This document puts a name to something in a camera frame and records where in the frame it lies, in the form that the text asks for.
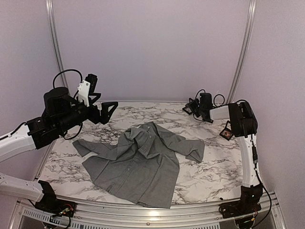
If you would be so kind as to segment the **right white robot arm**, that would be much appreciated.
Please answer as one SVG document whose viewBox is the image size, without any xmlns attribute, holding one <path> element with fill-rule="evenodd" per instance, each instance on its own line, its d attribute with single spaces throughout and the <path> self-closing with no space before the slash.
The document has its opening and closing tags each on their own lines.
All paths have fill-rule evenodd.
<svg viewBox="0 0 305 229">
<path fill-rule="evenodd" d="M 223 97 L 222 94 L 212 97 L 210 93 L 201 89 L 194 99 L 189 98 L 188 107 L 195 119 L 200 117 L 202 121 L 209 123 L 227 120 L 230 127 L 225 127 L 221 136 L 227 140 L 233 136 L 237 138 L 242 156 L 243 181 L 241 198 L 236 203 L 236 210 L 245 214 L 259 202 L 263 194 L 256 148 L 258 122 L 246 100 L 216 105 L 214 101 L 218 96 Z"/>
</svg>

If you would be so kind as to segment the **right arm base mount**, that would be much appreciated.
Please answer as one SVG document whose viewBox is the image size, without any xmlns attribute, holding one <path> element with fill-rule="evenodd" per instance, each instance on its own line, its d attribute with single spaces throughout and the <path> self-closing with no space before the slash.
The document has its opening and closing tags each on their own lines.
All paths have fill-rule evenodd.
<svg viewBox="0 0 305 229">
<path fill-rule="evenodd" d="M 260 198 L 263 194 L 263 185 L 259 184 L 251 187 L 241 186 L 241 196 L 237 201 L 222 203 L 219 212 L 224 219 L 238 217 L 260 211 Z"/>
</svg>

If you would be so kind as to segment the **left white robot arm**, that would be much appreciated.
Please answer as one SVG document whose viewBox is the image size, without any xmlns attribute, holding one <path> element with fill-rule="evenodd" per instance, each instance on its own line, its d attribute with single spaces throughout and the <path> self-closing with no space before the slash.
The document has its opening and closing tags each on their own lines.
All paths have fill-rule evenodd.
<svg viewBox="0 0 305 229">
<path fill-rule="evenodd" d="M 53 86 L 43 96 L 45 108 L 41 116 L 21 123 L 1 136 L 1 162 L 48 146 L 59 137 L 65 137 L 75 126 L 82 126 L 84 121 L 103 125 L 109 122 L 118 102 L 104 102 L 99 109 L 95 102 L 101 94 L 94 91 L 97 76 L 89 74 L 80 80 L 75 96 L 70 96 L 67 87 Z M 28 181 L 1 173 L 0 193 L 41 203 L 49 212 L 60 209 L 60 201 L 48 182 Z"/>
</svg>

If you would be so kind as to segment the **grey button-up shirt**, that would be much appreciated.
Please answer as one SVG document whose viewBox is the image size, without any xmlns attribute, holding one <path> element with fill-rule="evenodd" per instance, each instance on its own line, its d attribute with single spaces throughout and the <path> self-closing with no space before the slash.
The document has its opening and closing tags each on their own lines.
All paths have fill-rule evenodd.
<svg viewBox="0 0 305 229">
<path fill-rule="evenodd" d="M 154 122 L 131 127 L 116 145 L 73 142 L 94 185 L 109 194 L 149 208 L 170 208 L 180 166 L 176 154 L 200 163 L 205 144 L 189 140 Z"/>
</svg>

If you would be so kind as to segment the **orange portrait brooch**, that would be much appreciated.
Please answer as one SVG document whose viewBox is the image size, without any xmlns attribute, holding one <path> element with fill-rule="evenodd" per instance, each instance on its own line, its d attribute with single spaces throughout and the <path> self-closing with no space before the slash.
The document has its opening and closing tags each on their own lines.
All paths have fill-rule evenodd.
<svg viewBox="0 0 305 229">
<path fill-rule="evenodd" d="M 231 132 L 223 132 L 223 137 L 226 138 L 227 140 L 230 140 L 232 137 L 232 133 Z"/>
</svg>

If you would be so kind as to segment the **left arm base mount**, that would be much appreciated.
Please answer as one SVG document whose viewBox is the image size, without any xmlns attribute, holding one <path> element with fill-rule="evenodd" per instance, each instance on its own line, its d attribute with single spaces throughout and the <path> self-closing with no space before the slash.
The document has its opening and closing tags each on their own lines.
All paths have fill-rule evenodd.
<svg viewBox="0 0 305 229">
<path fill-rule="evenodd" d="M 39 202 L 35 202 L 35 208 L 49 212 L 55 217 L 73 217 L 76 203 L 63 199 L 58 199 L 51 185 L 46 181 L 38 181 L 42 186 L 43 196 Z"/>
</svg>

